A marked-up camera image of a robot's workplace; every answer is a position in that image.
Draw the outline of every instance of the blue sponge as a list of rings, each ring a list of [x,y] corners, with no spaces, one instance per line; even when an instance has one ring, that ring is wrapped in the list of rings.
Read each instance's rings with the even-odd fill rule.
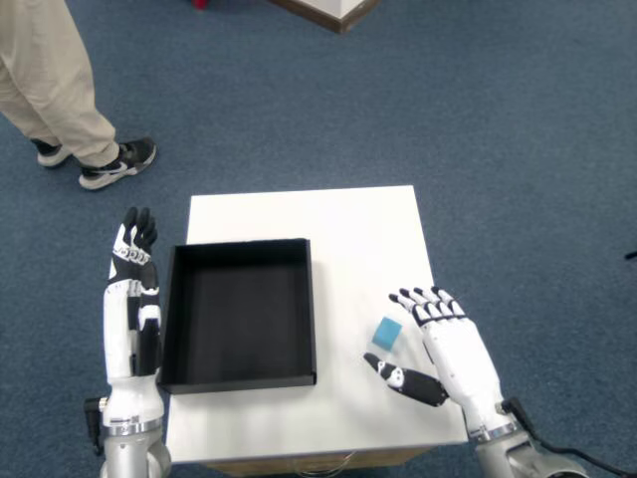
[[[391,347],[394,345],[398,334],[400,334],[400,329],[402,329],[400,324],[383,317],[371,341],[382,349],[391,352]]]

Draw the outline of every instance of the sneaker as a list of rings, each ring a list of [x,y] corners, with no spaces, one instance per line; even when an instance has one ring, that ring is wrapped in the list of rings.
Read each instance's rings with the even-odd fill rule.
[[[62,144],[57,146],[51,146],[39,139],[31,139],[38,148],[38,164],[44,167],[56,167],[64,162],[64,160],[71,156],[71,152],[66,149]]]
[[[85,189],[101,189],[125,176],[144,171],[155,159],[157,146],[149,137],[119,145],[117,158],[102,167],[82,167],[80,186]]]

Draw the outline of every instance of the black box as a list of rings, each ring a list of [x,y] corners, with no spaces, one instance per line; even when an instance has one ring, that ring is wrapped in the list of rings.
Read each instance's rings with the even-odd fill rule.
[[[307,239],[174,247],[166,311],[170,393],[317,382]]]

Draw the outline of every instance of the white table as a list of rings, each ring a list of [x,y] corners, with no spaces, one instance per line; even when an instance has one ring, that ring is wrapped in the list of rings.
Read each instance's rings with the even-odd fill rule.
[[[188,244],[311,240],[318,383],[172,395],[175,463],[223,462],[467,439],[460,408],[431,408],[386,387],[362,356],[435,373],[413,319],[389,302],[432,284],[413,187],[193,196]],[[403,325],[391,354],[371,344],[383,316]]]

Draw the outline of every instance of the khaki pants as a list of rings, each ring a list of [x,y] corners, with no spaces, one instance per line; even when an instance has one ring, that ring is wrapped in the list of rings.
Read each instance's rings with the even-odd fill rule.
[[[117,157],[64,0],[0,0],[0,112],[26,137],[61,143],[87,166]]]

